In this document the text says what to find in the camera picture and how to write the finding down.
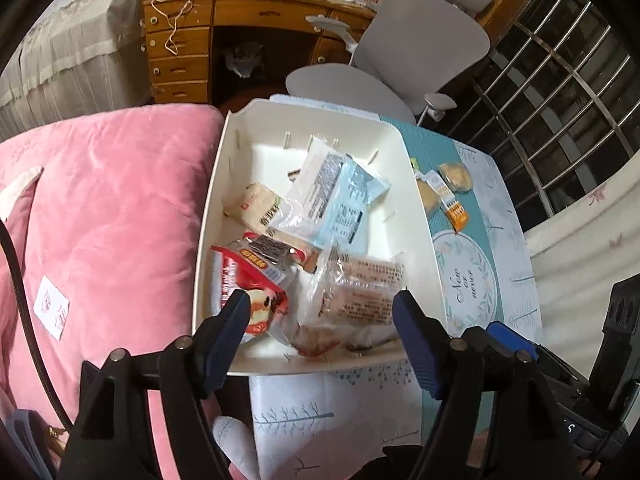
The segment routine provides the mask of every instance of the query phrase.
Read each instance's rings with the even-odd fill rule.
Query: pink cushion
[[[43,275],[70,301],[62,339],[32,316],[52,382],[71,418],[80,366],[109,352],[158,351],[191,331],[200,223],[223,118],[202,105],[155,105],[62,121],[0,144],[0,186],[44,166],[24,255],[30,305]],[[18,408],[59,426],[22,327],[10,354]],[[165,479],[176,478],[159,396],[151,399]]]
[[[4,223],[14,244],[18,264],[22,268],[27,226],[38,179],[28,185],[14,203],[9,218]],[[9,353],[13,345],[15,325],[18,321],[18,304],[4,251],[0,250],[0,418],[6,420],[15,403],[8,384]]]

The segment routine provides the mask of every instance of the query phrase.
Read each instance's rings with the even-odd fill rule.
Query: white cable
[[[162,12],[162,10],[158,9],[156,7],[156,2],[166,2],[168,0],[151,0],[151,6],[155,9],[155,11],[160,14],[161,16],[164,16],[166,18],[166,22],[168,23],[169,27],[171,27],[172,31],[171,34],[169,34],[169,37],[166,39],[166,41],[164,42],[164,47],[165,49],[167,49],[169,52],[171,52],[174,56],[178,55],[178,46],[175,44],[174,42],[174,36],[175,33],[178,31],[178,19],[186,14],[187,12],[190,12],[191,9],[193,9],[193,0],[187,0],[184,5],[182,6],[182,8],[180,9],[180,12],[178,12],[178,15],[175,17],[174,22],[171,22],[171,19],[169,18],[169,16],[167,16],[164,12]]]

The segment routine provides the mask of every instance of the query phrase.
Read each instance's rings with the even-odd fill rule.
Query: chair seat
[[[327,63],[299,68],[287,76],[287,91],[295,97],[350,106],[415,124],[414,114],[391,88],[353,66]]]

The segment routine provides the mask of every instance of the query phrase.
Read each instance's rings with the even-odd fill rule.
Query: snack package
[[[353,256],[334,247],[318,260],[298,322],[329,328],[392,325],[393,298],[404,285],[402,263]]]
[[[247,186],[242,196],[238,199],[225,202],[224,213],[229,218],[244,224],[254,233],[267,235],[274,240],[302,251],[305,259],[300,264],[307,272],[312,272],[316,267],[320,249],[300,238],[268,227],[281,202],[281,197],[271,189],[259,182],[254,182]]]
[[[345,347],[350,352],[365,352],[396,339],[398,330],[394,325],[370,325],[354,330]]]
[[[452,191],[470,191],[474,186],[469,170],[462,162],[448,162],[438,166],[442,178]]]
[[[431,186],[421,180],[419,176],[415,177],[415,181],[418,185],[418,191],[420,192],[424,212],[427,213],[427,218],[430,218],[431,215],[440,208],[440,197],[433,189],[431,189]]]
[[[305,292],[312,275],[299,272],[297,279],[287,287],[289,308],[276,309],[268,334],[285,346],[292,346],[304,357],[317,357],[349,340],[351,327],[301,326],[298,312],[305,304]]]
[[[455,195],[449,187],[447,187],[447,184],[444,183],[442,177],[431,170],[425,174],[420,173],[418,179],[428,184],[428,186],[436,192],[440,199],[440,208],[451,222],[455,232],[462,231],[469,222],[469,213],[467,213],[465,208],[462,207],[462,204],[458,202]]]
[[[266,332],[276,311],[286,314],[289,300],[285,289],[296,275],[292,250],[251,232],[224,247],[211,248],[211,314],[215,316],[224,308],[236,288],[251,298],[251,317],[242,342]]]
[[[309,153],[269,227],[323,250],[365,254],[369,208],[388,185],[354,160],[314,139]]]

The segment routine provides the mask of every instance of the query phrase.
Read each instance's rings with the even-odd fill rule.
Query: black strap
[[[29,313],[29,307],[27,305],[27,296],[24,291],[24,283],[22,282],[22,272],[20,270],[20,263],[18,263],[18,256],[15,253],[14,243],[11,240],[9,231],[6,229],[4,223],[0,220],[0,246],[6,256],[6,261],[9,265],[9,272],[11,273],[12,285],[14,286],[15,301],[18,304],[18,313],[20,314],[20,321],[22,322],[22,328],[24,330],[24,336],[27,339],[27,345],[29,346],[29,352],[31,353],[31,359],[36,367],[38,377],[42,383],[49,402],[53,406],[56,415],[60,419],[60,422],[67,431],[71,430],[73,424],[71,419],[66,414],[62,402],[56,393],[51,378],[47,373],[47,368],[42,360],[40,354],[40,348],[38,347],[38,341],[36,340],[35,332],[33,331],[33,325],[31,323],[31,314]]]

